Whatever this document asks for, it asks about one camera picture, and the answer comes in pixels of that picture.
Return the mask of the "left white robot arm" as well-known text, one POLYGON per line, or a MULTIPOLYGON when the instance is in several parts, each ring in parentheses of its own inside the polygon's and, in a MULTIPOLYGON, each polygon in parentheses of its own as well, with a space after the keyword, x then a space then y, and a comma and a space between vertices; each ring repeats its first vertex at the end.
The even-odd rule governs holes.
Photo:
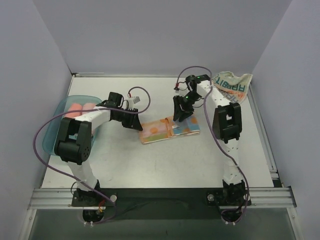
POLYGON ((83 110, 81 115, 75 118, 66 116, 60 122, 54 153, 67 163, 76 178, 76 193, 90 206, 101 201, 100 184, 88 160, 93 135, 98 127, 110 121, 142 131, 138 109, 134 107, 139 101, 138 96, 123 99, 121 94, 110 92, 108 99, 98 103, 92 111, 83 110))

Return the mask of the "orange polka dot towel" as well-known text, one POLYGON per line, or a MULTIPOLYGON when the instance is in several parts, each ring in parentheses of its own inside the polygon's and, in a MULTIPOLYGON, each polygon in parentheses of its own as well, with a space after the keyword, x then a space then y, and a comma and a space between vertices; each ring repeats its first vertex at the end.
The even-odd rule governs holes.
POLYGON ((142 144, 170 140, 200 134, 200 126, 195 116, 190 116, 182 122, 173 121, 173 116, 142 124, 143 130, 139 132, 142 144))

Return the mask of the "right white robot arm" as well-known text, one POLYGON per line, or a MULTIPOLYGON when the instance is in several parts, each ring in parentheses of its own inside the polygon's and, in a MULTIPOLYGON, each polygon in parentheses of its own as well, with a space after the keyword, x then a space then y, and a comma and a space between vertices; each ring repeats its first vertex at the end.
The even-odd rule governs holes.
POLYGON ((228 101, 216 89, 208 75, 190 75, 186 88, 175 84, 173 120, 181 123, 195 111, 195 103, 203 100, 204 115, 213 139, 223 157, 222 190, 215 200, 222 206, 244 206, 249 200, 248 181, 239 164, 239 140, 243 129, 239 103, 228 101))

